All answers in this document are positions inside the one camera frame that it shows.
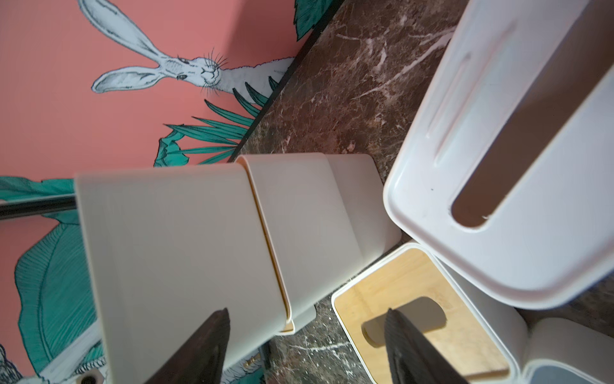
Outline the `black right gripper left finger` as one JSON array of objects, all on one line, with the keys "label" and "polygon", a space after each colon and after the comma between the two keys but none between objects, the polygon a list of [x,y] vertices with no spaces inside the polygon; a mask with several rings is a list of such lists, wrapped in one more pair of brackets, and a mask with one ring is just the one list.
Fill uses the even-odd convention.
[{"label": "black right gripper left finger", "polygon": [[220,383],[229,339],[229,312],[217,310],[146,383]]}]

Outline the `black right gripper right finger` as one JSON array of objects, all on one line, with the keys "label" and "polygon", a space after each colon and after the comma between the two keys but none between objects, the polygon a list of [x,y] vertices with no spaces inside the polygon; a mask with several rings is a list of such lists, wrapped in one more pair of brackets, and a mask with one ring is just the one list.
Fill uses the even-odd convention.
[{"label": "black right gripper right finger", "polygon": [[394,384],[467,384],[399,310],[385,316],[385,347]]}]

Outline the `white box bamboo lid corner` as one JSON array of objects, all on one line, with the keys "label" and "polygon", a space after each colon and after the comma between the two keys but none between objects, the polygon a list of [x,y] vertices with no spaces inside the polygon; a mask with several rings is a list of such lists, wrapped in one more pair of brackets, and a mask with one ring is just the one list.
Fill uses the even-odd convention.
[{"label": "white box bamboo lid corner", "polygon": [[145,382],[217,310],[230,315],[226,366],[285,327],[243,166],[80,174],[75,194],[114,382]]}]

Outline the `large white box bamboo lid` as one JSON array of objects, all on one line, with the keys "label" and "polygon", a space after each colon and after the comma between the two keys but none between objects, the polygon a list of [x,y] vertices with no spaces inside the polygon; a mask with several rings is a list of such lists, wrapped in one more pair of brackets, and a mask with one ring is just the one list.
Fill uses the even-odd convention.
[{"label": "large white box bamboo lid", "polygon": [[295,318],[366,266],[328,158],[241,155],[289,316]]}]

